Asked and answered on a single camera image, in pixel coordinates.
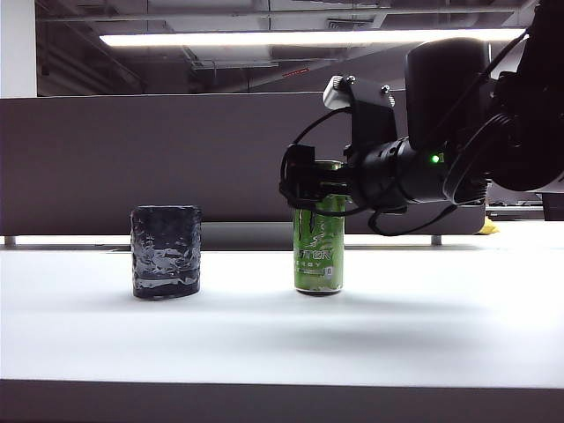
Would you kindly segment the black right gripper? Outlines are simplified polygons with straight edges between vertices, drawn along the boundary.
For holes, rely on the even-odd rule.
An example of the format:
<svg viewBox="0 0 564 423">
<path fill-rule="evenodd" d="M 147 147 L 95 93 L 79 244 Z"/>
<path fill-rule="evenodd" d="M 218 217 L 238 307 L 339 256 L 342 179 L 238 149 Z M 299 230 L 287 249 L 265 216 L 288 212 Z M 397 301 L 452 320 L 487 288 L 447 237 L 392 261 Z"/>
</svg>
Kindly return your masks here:
<svg viewBox="0 0 564 423">
<path fill-rule="evenodd" d="M 315 147 L 293 144 L 288 147 L 288 169 L 281 172 L 281 194 L 291 206 L 313 206 L 329 195 L 348 196 L 357 207 L 398 210 L 416 204 L 403 186 L 395 183 L 415 151 L 409 138 L 377 143 L 358 139 L 345 148 L 346 165 L 352 170 L 349 187 L 340 170 L 315 169 Z"/>
</svg>

